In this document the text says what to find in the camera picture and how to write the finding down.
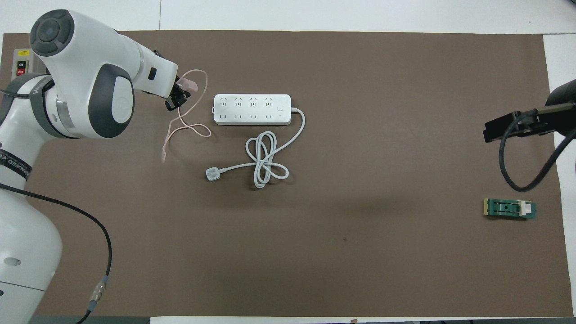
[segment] power cord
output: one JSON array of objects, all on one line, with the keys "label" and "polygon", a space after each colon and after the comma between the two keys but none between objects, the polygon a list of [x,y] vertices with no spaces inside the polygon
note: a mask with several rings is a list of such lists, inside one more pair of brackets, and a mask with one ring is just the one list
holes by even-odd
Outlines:
[{"label": "power cord", "polygon": [[[214,181],[214,180],[219,179],[220,174],[222,174],[226,171],[230,171],[230,170],[238,169],[238,168],[243,168],[243,167],[254,167],[254,177],[253,177],[254,178],[254,185],[258,189],[263,188],[270,181],[271,177],[275,177],[276,179],[280,179],[280,180],[288,178],[288,176],[290,175],[290,171],[288,170],[288,168],[286,168],[284,165],[282,165],[280,163],[272,162],[272,159],[274,158],[274,155],[276,153],[278,153],[282,149],[286,148],[288,145],[290,145],[292,142],[294,142],[294,140],[296,140],[296,138],[298,136],[300,136],[300,134],[302,133],[302,131],[304,129],[304,125],[306,124],[306,118],[304,117],[304,113],[300,109],[292,108],[291,111],[297,112],[300,114],[300,116],[302,116],[302,126],[300,126],[300,129],[296,132],[296,135],[294,135],[294,137],[290,141],[287,141],[284,145],[280,146],[279,148],[276,148],[276,146],[278,144],[278,140],[276,139],[276,135],[271,131],[264,131],[264,132],[260,133],[260,135],[258,135],[258,137],[252,137],[246,141],[246,145],[245,145],[246,153],[254,162],[238,164],[238,165],[234,165],[232,167],[221,168],[221,169],[219,169],[217,167],[209,168],[208,170],[206,170],[206,178],[210,181]],[[268,149],[266,147],[265,143],[263,142],[264,138],[268,138],[268,140],[270,142],[270,149]],[[252,142],[254,142],[256,156],[254,156],[252,154],[252,152],[250,152],[249,146]],[[274,171],[272,171],[271,167],[280,168],[280,169],[284,170],[285,174],[284,175],[278,175]]]},{"label": "power cord", "polygon": [[516,117],[512,121],[512,123],[510,123],[508,125],[508,128],[504,132],[504,135],[502,136],[502,139],[500,141],[500,149],[498,150],[498,163],[500,165],[500,171],[502,173],[502,176],[504,176],[504,180],[506,180],[506,182],[508,182],[510,187],[512,187],[512,189],[519,191],[519,192],[526,192],[526,191],[532,190],[534,187],[536,187],[542,181],[542,179],[544,179],[546,174],[548,174],[548,171],[550,171],[550,169],[552,168],[552,166],[554,165],[554,163],[556,162],[556,160],[558,159],[560,154],[564,151],[566,146],[568,146],[568,144],[574,138],[576,138],[576,128],[574,128],[562,140],[562,142],[558,145],[558,147],[556,147],[556,149],[550,155],[550,157],[548,158],[546,163],[544,163],[544,166],[542,166],[542,169],[540,170],[540,172],[538,172],[536,177],[528,185],[526,185],[524,187],[520,187],[519,185],[515,184],[512,181],[512,179],[510,178],[510,175],[508,174],[508,171],[506,170],[506,166],[504,164],[504,148],[506,146],[506,140],[510,137],[510,134],[514,130],[514,127],[516,125],[518,125],[519,122],[521,122],[524,118],[529,117],[529,116],[534,116],[537,113],[538,113],[538,110],[536,110],[536,109],[521,113],[518,117]]},{"label": "power cord", "polygon": [[[196,105],[198,105],[198,103],[202,100],[202,98],[204,97],[204,94],[206,93],[206,89],[208,89],[208,74],[203,71],[203,70],[198,70],[198,69],[194,69],[194,70],[190,70],[187,71],[186,73],[182,74],[182,76],[180,77],[180,79],[178,80],[177,84],[180,82],[180,80],[182,80],[182,84],[179,84],[180,87],[183,86],[187,86],[188,82],[186,82],[186,79],[184,79],[184,77],[192,72],[202,72],[204,74],[204,77],[206,78],[206,83],[204,84],[204,90],[202,90],[202,93],[200,94],[200,97],[198,97],[198,100],[192,105],[192,107],[190,107],[188,110],[186,110],[185,113],[182,114],[182,112],[180,111],[180,107],[178,107],[178,117],[170,120],[170,122],[168,123],[168,133],[166,134],[166,138],[164,139],[164,144],[162,146],[162,162],[164,163],[164,161],[166,161],[166,146],[168,145],[168,142],[170,141],[170,138],[172,138],[172,136],[174,135],[175,132],[182,130],[182,129],[191,129],[193,130],[196,134],[202,136],[202,137],[210,137],[212,135],[212,131],[204,124],[188,124],[187,122],[184,121],[183,117],[188,115],[189,112],[192,111],[192,109],[194,109],[194,107],[196,107]],[[171,131],[172,129],[172,123],[179,120],[182,123],[182,127],[178,127],[174,130]],[[208,135],[204,135],[200,132],[198,132],[196,129],[194,129],[194,127],[196,126],[200,126],[200,127],[204,127],[204,129],[206,129],[208,131]]]},{"label": "power cord", "polygon": [[106,243],[108,245],[108,264],[106,266],[106,273],[105,273],[104,277],[102,278],[102,280],[96,285],[94,292],[92,293],[92,296],[90,297],[90,303],[88,304],[88,309],[86,310],[86,314],[84,314],[84,317],[82,317],[76,323],[76,324],[81,324],[94,311],[94,308],[96,308],[96,304],[102,298],[102,294],[104,293],[104,289],[106,288],[106,282],[108,281],[108,276],[110,275],[110,267],[112,266],[112,243],[110,242],[110,236],[108,235],[108,231],[106,230],[106,227],[100,221],[98,221],[98,219],[96,219],[94,216],[92,216],[89,213],[83,211],[82,209],[80,209],[76,206],[70,205],[66,202],[63,202],[63,201],[60,201],[57,199],[53,199],[50,197],[38,195],[35,193],[31,193],[30,191],[10,187],[10,186],[7,186],[3,183],[0,183],[0,189],[12,191],[12,192],[17,193],[17,194],[26,195],[26,196],[29,196],[32,198],[40,199],[43,201],[51,202],[53,204],[57,204],[57,205],[69,208],[69,209],[71,209],[77,213],[80,213],[80,214],[88,217],[89,219],[91,219],[94,223],[96,223],[96,225],[98,225],[100,227],[100,229],[104,233],[104,236],[106,237]]}]

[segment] power strip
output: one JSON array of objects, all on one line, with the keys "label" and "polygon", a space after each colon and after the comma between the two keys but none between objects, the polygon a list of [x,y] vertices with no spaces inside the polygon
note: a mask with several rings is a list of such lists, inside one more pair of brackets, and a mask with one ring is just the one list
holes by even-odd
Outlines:
[{"label": "power strip", "polygon": [[289,95],[219,94],[212,113],[218,125],[288,125],[292,100]]}]

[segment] pink wire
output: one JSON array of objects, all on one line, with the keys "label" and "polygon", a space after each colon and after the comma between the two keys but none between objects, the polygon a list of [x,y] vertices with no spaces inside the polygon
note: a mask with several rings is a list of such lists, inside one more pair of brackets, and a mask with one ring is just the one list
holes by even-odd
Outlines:
[{"label": "pink wire", "polygon": [[[202,100],[202,97],[204,97],[204,94],[206,93],[206,89],[208,88],[208,74],[203,70],[197,70],[197,69],[190,70],[190,71],[184,73],[180,78],[184,78],[188,73],[195,72],[195,71],[204,73],[204,76],[206,78],[206,84],[204,85],[204,90],[202,90],[202,94],[200,94],[200,97],[198,97],[198,100],[185,113],[182,114],[180,111],[180,107],[178,107],[178,117],[170,120],[170,123],[168,123],[168,133],[166,134],[166,138],[164,139],[164,144],[162,146],[162,162],[166,161],[166,146],[168,145],[168,141],[170,141],[170,138],[172,137],[172,135],[174,135],[175,132],[182,130],[182,129],[191,129],[196,134],[198,134],[202,137],[210,137],[212,135],[212,131],[206,125],[204,125],[204,124],[191,124],[191,125],[189,125],[189,124],[186,124],[186,122],[182,118],[182,117],[188,115],[188,113],[190,111],[192,111],[192,109],[194,109],[194,107],[196,107],[196,105]],[[180,120],[182,122],[182,125],[184,125],[184,126],[176,128],[175,130],[170,132],[170,130],[172,129],[172,123],[177,121],[177,120]],[[194,127],[196,127],[196,126],[204,127],[208,131],[208,135],[204,135],[204,134],[201,134],[200,132],[198,132],[196,129],[194,129]]]}]

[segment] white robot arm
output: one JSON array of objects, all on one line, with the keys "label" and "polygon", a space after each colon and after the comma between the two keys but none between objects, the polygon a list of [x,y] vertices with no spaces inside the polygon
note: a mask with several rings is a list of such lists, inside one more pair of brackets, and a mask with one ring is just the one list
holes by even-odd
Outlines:
[{"label": "white robot arm", "polygon": [[[12,188],[24,188],[40,148],[53,138],[119,135],[132,117],[134,91],[166,98],[168,110],[190,96],[175,84],[176,64],[82,14],[42,15],[30,41],[51,76],[24,74],[4,91],[0,183]],[[52,222],[23,195],[0,189],[0,322],[29,321],[61,252]]]}]

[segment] power plug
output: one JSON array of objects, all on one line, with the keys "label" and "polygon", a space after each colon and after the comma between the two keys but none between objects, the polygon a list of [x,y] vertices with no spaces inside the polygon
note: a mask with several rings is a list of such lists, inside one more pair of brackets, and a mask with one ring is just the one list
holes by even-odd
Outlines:
[{"label": "power plug", "polygon": [[220,170],[217,167],[212,167],[206,170],[206,178],[210,181],[220,179]]},{"label": "power plug", "polygon": [[218,125],[288,125],[291,108],[289,95],[219,94],[212,113]]}]

